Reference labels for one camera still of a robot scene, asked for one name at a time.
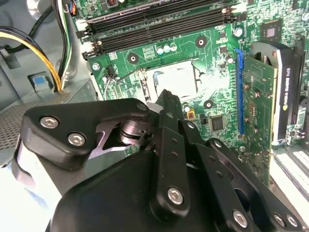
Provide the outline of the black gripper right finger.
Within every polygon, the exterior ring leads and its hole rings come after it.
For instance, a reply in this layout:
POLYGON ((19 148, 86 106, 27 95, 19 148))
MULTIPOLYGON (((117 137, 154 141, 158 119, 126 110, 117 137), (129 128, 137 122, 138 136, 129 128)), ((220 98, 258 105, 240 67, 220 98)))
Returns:
POLYGON ((236 154, 218 139, 202 139, 196 126, 186 120, 178 96, 172 95, 186 157, 197 167, 206 188, 207 205, 219 232, 300 232, 292 211, 236 154))

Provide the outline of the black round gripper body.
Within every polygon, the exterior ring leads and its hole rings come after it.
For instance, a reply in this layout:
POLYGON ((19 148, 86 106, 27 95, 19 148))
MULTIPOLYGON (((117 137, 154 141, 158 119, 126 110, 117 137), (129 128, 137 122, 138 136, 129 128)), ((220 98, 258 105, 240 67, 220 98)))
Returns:
POLYGON ((208 193, 198 169, 187 166, 190 210, 185 218, 162 222, 149 199, 158 155, 142 151, 72 187, 59 201, 52 232, 214 232, 208 193))

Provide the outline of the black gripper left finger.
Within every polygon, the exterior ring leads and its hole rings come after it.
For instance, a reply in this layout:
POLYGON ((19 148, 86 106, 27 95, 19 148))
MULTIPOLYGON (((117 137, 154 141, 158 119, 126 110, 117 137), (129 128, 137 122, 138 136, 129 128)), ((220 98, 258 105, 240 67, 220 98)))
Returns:
POLYGON ((20 166, 36 186, 59 193, 61 200, 123 159, 155 152, 151 211, 162 222, 185 218, 190 210, 185 140, 172 95, 164 90, 154 106, 130 98, 31 108, 22 120, 20 166))

